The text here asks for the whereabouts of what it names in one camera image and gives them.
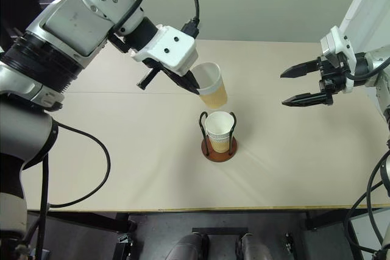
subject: black wire cup holder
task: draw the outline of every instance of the black wire cup holder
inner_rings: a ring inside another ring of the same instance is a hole
[[[213,147],[211,146],[210,139],[209,139],[208,135],[206,134],[206,131],[205,131],[204,126],[202,124],[202,118],[204,116],[207,118],[208,114],[206,111],[202,112],[200,114],[199,127],[200,127],[200,130],[201,130],[202,135],[203,135],[201,149],[202,149],[202,153],[204,154],[204,156],[207,159],[209,159],[210,161],[215,161],[215,162],[227,161],[227,160],[231,159],[237,151],[237,146],[238,146],[237,140],[233,136],[233,131],[236,127],[237,118],[233,112],[230,112],[229,114],[231,114],[233,116],[234,123],[233,123],[232,128],[229,131],[229,150],[224,152],[224,153],[219,153],[219,152],[214,151]]]

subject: metal handle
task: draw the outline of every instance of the metal handle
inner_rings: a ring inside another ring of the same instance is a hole
[[[230,114],[231,114],[231,115],[233,116],[233,118],[234,118],[234,123],[233,123],[232,129],[230,129],[230,132],[229,132],[229,155],[232,155],[233,131],[234,131],[234,128],[236,127],[237,118],[236,118],[236,115],[234,115],[233,112],[230,112]]]
[[[206,147],[206,156],[208,156],[209,152],[208,152],[208,147],[207,147],[206,132],[205,132],[205,129],[203,128],[203,125],[202,125],[202,118],[205,115],[206,115],[206,118],[207,118],[207,116],[208,116],[207,112],[202,112],[202,114],[200,114],[199,126],[200,126],[200,130],[202,131],[202,134],[203,134],[203,141],[204,141],[205,147]]]
[[[137,87],[145,90],[148,84],[154,79],[154,77],[160,72],[160,68],[152,68],[149,72],[144,76],[144,78],[137,83]]]

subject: white table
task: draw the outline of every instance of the white table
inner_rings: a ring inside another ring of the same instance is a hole
[[[319,91],[319,73],[280,79],[286,68],[313,60],[315,43],[197,42],[199,59],[221,66],[229,97],[222,110],[237,117],[237,154],[212,163],[200,151],[201,100],[160,73],[146,91],[147,72],[111,45],[66,93],[58,121],[97,136],[112,172],[105,186],[67,211],[172,211],[349,207],[365,190],[386,152],[387,126],[364,88],[339,93],[335,104],[291,108],[281,101]],[[50,151],[49,202],[92,190],[105,172],[93,141],[60,130]],[[22,174],[29,209],[40,204],[40,164]],[[374,206],[390,206],[384,188]]]

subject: white paper cup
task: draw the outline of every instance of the white paper cup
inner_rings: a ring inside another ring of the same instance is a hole
[[[229,134],[234,124],[234,118],[227,112],[217,111],[205,120],[205,128],[211,146],[216,152],[229,150]]]
[[[227,102],[221,69],[216,63],[205,62],[191,69],[200,88],[199,97],[211,109],[217,109]]]

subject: round wooden base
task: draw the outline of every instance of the round wooden base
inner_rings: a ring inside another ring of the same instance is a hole
[[[202,140],[202,145],[201,145],[202,153],[206,157],[206,159],[208,159],[210,161],[214,161],[215,163],[221,163],[223,161],[227,161],[227,160],[231,159],[237,151],[237,141],[234,138],[234,136],[232,139],[232,154],[231,155],[229,155],[229,151],[224,152],[224,153],[216,152],[215,150],[213,150],[213,147],[211,146],[211,142],[210,142],[208,137],[206,138],[206,141],[207,141],[208,155],[207,155],[204,140]]]

